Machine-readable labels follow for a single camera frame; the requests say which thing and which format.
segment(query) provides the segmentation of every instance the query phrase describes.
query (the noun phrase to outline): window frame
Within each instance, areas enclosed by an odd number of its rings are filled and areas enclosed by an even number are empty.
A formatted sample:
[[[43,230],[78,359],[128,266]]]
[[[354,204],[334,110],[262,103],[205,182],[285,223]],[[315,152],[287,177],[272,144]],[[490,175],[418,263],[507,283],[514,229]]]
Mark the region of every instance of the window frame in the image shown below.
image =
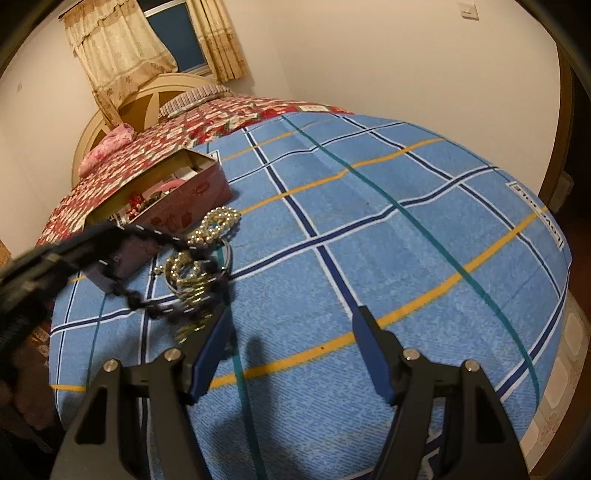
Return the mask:
[[[168,10],[169,8],[177,7],[178,5],[181,5],[181,4],[185,4],[185,8],[187,9],[187,13],[189,14],[189,20],[191,21],[191,26],[193,27],[193,32],[195,33],[196,37],[199,37],[199,33],[197,32],[197,28],[196,28],[196,25],[198,24],[198,22],[197,22],[197,19],[195,18],[193,9],[189,7],[189,3],[187,2],[187,0],[170,0],[168,2],[160,4],[157,7],[150,8],[149,10],[146,10],[144,12],[144,16],[146,18],[149,18],[152,15],[159,14],[161,12],[164,12],[165,10]],[[197,40],[197,45],[199,46],[199,49],[201,49],[201,45],[199,44],[199,40]],[[209,67],[209,63],[207,62],[205,55],[203,56],[203,59],[205,60],[204,65],[198,65],[198,66],[192,68],[191,70],[187,70],[186,72],[183,72],[183,73],[191,73],[193,75],[199,75],[202,77],[206,76],[206,75],[210,75],[212,73],[212,70]]]

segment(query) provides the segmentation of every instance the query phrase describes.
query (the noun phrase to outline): pink box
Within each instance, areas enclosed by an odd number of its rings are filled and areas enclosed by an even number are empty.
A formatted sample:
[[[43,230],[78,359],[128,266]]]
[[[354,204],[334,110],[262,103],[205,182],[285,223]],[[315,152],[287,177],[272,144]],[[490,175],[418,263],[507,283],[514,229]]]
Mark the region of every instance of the pink box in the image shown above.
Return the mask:
[[[189,175],[193,176],[143,210],[131,223],[177,235],[198,227],[205,214],[228,202],[232,193],[219,160],[187,149],[172,153],[128,181],[88,214],[85,227],[107,220],[119,212],[130,197],[138,192],[149,191],[150,187],[169,178],[182,167],[190,167],[196,173],[190,171]],[[159,250],[160,247],[153,240],[142,241],[134,237],[127,239],[113,256],[115,275],[124,281],[128,280]],[[88,268],[84,273],[101,290],[107,293],[111,291],[112,280],[101,273],[99,264]]]

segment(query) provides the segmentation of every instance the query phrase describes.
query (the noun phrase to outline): white wall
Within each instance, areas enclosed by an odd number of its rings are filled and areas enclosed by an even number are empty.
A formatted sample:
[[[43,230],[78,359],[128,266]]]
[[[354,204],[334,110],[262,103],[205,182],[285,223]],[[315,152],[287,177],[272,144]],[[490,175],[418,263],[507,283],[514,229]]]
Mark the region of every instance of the white wall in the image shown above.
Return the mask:
[[[41,201],[0,130],[0,239],[15,258],[35,245],[51,209]]]
[[[33,31],[2,75],[0,112],[0,128],[51,211],[71,189],[74,150],[96,112],[57,13]]]
[[[260,0],[293,96],[432,129],[538,192],[560,101],[556,45],[515,0]]]
[[[265,10],[256,0],[224,0],[250,73],[227,85],[237,93],[294,98],[283,71]]]

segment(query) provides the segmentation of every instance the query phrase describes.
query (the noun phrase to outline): wooden door frame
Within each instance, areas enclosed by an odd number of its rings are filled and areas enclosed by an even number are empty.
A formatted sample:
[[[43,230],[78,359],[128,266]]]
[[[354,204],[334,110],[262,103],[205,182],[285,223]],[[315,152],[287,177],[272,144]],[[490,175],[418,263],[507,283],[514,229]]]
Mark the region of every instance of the wooden door frame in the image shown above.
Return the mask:
[[[556,136],[554,137],[554,147],[548,169],[538,197],[548,205],[554,194],[560,174],[564,169],[566,157],[569,154],[570,139],[573,132],[574,118],[574,84],[573,69],[570,67],[565,52],[559,44],[556,45],[558,51],[558,67],[560,69],[560,106],[558,107],[558,123],[556,125]]]

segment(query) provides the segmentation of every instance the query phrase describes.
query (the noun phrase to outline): blue gripper pad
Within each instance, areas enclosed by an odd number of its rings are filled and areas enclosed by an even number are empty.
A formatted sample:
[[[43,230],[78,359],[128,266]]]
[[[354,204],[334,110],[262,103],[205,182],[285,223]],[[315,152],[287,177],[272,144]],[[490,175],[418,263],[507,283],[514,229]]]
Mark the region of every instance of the blue gripper pad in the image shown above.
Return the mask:
[[[226,307],[210,333],[205,346],[193,365],[193,381],[189,396],[194,402],[209,390],[217,365],[222,359],[226,344],[232,333],[232,311]]]
[[[359,309],[353,311],[353,334],[374,384],[375,391],[390,405],[396,396],[390,380],[390,368],[377,336],[383,333],[373,317],[365,319]]]

